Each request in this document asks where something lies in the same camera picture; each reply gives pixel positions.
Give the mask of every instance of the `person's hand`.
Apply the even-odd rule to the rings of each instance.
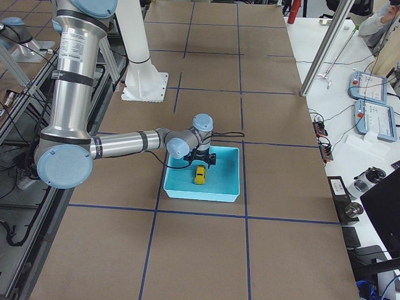
[[[391,22],[395,20],[398,16],[400,16],[400,7],[399,6],[390,6],[386,14],[381,18],[381,23],[386,24],[387,22]]]

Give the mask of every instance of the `metal pole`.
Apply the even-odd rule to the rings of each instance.
[[[316,75],[321,68],[322,63],[326,57],[326,54],[330,50],[336,36],[338,35],[344,20],[346,19],[351,7],[353,6],[355,0],[341,0],[335,15],[333,16],[332,23],[328,27],[327,32],[322,40],[322,43],[315,55],[314,61],[311,64],[310,70],[301,86],[300,96],[307,96]]]

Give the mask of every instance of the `white table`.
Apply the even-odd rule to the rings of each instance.
[[[294,57],[297,61],[297,69],[301,81],[303,82],[311,66],[311,63],[308,62],[313,61],[328,27],[319,25],[319,19],[301,17],[296,18],[294,24],[286,24],[286,26],[291,40]],[[351,20],[346,20],[333,44],[333,47],[330,49],[324,61],[332,62],[336,58],[353,29],[353,22]],[[370,55],[371,52],[366,47],[362,37],[358,36],[358,33],[356,32],[337,62],[351,63],[369,57],[362,62],[357,62],[351,65],[335,65],[329,74],[329,77],[332,80],[332,85],[329,89],[326,88],[327,82],[325,80],[316,79],[307,95],[308,107],[314,109],[319,114],[322,114],[325,119],[329,119],[331,116],[342,111],[342,109],[354,104],[355,100],[349,97],[347,93],[349,80],[351,74],[355,70],[363,71],[368,64],[373,62],[374,59]],[[323,64],[320,73],[325,73],[328,67],[329,64]],[[388,86],[388,91],[394,93],[391,86]],[[398,98],[388,96],[387,104],[392,106],[394,111],[400,113],[400,101]],[[396,123],[400,123],[399,116],[396,116]],[[350,107],[333,120],[326,121],[325,126],[329,134],[328,138],[333,145],[340,140],[344,132],[354,126],[354,107]],[[385,159],[381,161],[346,144],[345,140],[348,134],[355,135],[359,138],[362,137],[362,135],[358,134],[355,128],[351,129],[343,137],[342,141],[334,148],[334,161],[326,164],[325,170],[327,176],[342,176],[345,185],[348,186],[354,181],[353,177],[359,175],[368,167],[375,166],[381,168],[386,172],[386,174],[390,174],[394,171],[391,164],[400,159],[400,141],[380,142],[391,148]],[[378,245],[383,250],[386,250],[369,221],[368,216],[364,213],[359,216],[359,219],[360,221],[354,227],[359,236],[361,246],[366,247]],[[385,255],[388,259],[391,258],[387,253]]]

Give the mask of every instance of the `toy car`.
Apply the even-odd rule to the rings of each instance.
[[[204,184],[205,182],[206,182],[206,167],[200,164],[196,168],[196,173],[194,175],[194,183]]]

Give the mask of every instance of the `sticker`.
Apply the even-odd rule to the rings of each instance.
[[[335,195],[346,195],[340,179],[331,179],[331,184]]]
[[[85,53],[86,37],[82,34],[63,32],[59,57],[83,63]]]

